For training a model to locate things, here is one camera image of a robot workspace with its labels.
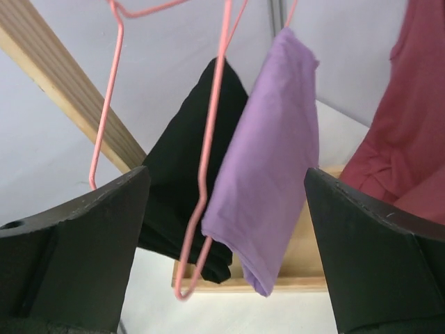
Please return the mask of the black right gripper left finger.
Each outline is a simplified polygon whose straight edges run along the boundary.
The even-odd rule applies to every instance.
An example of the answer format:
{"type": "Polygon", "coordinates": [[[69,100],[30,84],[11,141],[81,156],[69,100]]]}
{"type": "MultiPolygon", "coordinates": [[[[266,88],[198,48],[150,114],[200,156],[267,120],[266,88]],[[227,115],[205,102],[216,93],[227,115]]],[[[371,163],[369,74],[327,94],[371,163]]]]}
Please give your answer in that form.
{"type": "Polygon", "coordinates": [[[116,333],[149,196],[138,167],[1,228],[2,333],[116,333]]]}

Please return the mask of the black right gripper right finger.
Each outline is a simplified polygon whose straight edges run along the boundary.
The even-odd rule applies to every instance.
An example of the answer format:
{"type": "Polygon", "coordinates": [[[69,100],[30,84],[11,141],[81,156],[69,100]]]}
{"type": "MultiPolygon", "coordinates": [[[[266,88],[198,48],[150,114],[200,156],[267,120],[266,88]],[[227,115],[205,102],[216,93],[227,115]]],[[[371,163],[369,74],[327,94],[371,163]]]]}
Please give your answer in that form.
{"type": "Polygon", "coordinates": [[[444,332],[444,226],[310,168],[305,191],[340,333],[444,332]]]}

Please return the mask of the purple trousers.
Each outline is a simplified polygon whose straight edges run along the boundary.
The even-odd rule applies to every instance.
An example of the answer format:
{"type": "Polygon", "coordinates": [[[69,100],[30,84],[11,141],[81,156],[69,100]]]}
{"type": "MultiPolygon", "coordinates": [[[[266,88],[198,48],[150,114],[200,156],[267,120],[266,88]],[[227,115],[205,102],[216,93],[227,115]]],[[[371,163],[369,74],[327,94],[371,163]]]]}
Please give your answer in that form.
{"type": "Polygon", "coordinates": [[[317,60],[291,29],[275,37],[220,166],[202,234],[241,261],[269,296],[319,162],[317,60]]]}

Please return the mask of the pink wire hanger with trousers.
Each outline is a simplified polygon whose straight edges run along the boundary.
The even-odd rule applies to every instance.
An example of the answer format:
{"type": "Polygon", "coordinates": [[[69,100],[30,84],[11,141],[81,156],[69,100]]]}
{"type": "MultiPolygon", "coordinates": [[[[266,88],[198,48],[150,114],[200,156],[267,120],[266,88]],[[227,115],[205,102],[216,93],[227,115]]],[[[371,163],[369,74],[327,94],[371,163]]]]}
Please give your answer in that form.
{"type": "MultiPolygon", "coordinates": [[[[216,69],[215,74],[213,78],[213,84],[212,84],[212,91],[211,91],[211,99],[210,99],[210,106],[208,110],[207,115],[207,123],[204,131],[204,138],[202,142],[202,152],[200,157],[200,165],[198,169],[198,177],[197,177],[197,183],[198,183],[198,189],[199,189],[199,199],[196,204],[196,207],[189,219],[188,226],[186,229],[186,234],[183,242],[183,246],[181,249],[181,255],[179,263],[184,265],[186,264],[188,257],[190,255],[191,251],[191,244],[193,235],[196,228],[202,229],[202,219],[204,217],[205,211],[207,209],[207,205],[209,204],[209,200],[211,197],[212,192],[208,192],[207,190],[207,168],[209,164],[209,157],[211,154],[211,144],[213,140],[213,131],[214,126],[216,122],[216,116],[217,116],[217,104],[220,94],[220,84],[222,81],[222,75],[223,75],[223,58],[225,55],[225,49],[226,46],[229,43],[227,34],[229,31],[229,24],[223,24],[221,36],[220,36],[220,46],[218,51],[218,57],[217,57],[217,63],[216,63],[216,69]]],[[[202,247],[202,250],[200,251],[199,257],[197,259],[196,267],[193,272],[193,280],[194,283],[191,283],[191,287],[187,290],[183,290],[181,286],[181,281],[177,280],[177,283],[175,285],[175,296],[180,301],[186,300],[195,290],[195,284],[196,280],[199,279],[201,271],[204,267],[204,264],[206,262],[206,259],[209,254],[209,250],[211,248],[212,243],[214,240],[210,237],[205,237],[204,245],[202,247]]]]}

